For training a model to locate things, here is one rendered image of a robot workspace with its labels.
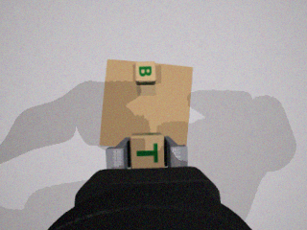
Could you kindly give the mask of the tan flat mat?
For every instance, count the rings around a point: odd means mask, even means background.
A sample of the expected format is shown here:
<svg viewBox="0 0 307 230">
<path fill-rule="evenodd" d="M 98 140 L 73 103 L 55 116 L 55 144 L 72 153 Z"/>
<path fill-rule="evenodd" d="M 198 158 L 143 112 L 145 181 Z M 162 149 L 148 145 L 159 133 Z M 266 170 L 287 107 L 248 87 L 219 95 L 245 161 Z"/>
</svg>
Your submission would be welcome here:
<svg viewBox="0 0 307 230">
<path fill-rule="evenodd" d="M 155 64 L 155 85 L 135 83 L 135 61 L 108 59 L 100 145 L 135 132 L 160 132 L 187 144 L 193 67 Z"/>
</svg>

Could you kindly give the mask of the tan wooden block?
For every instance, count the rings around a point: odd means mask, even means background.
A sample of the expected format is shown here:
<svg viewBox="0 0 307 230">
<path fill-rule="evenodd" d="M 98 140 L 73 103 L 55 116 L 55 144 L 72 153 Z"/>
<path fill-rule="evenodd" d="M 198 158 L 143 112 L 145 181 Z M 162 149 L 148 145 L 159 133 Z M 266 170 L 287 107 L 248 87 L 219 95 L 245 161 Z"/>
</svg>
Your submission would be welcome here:
<svg viewBox="0 0 307 230">
<path fill-rule="evenodd" d="M 165 168 L 164 136 L 160 132 L 132 134 L 130 168 Z"/>
<path fill-rule="evenodd" d="M 155 85 L 155 61 L 136 61 L 134 65 L 137 85 Z"/>
</svg>

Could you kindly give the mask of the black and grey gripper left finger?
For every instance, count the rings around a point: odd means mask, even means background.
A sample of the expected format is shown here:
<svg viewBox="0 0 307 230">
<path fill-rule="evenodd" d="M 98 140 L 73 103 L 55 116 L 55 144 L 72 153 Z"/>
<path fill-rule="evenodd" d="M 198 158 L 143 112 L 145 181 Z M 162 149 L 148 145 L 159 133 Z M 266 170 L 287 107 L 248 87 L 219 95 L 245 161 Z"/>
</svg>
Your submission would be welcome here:
<svg viewBox="0 0 307 230">
<path fill-rule="evenodd" d="M 125 137 L 116 147 L 106 149 L 107 169 L 130 168 L 130 140 Z"/>
</svg>

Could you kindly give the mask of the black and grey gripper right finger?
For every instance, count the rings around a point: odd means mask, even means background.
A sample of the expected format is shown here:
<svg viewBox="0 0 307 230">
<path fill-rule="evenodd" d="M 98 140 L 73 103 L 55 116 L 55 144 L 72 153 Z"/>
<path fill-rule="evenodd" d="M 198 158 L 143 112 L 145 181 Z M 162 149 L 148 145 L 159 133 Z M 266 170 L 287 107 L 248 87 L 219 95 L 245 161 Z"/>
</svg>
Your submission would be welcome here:
<svg viewBox="0 0 307 230">
<path fill-rule="evenodd" d="M 171 137 L 164 136 L 164 165 L 188 167 L 188 152 L 185 145 L 178 145 Z"/>
</svg>

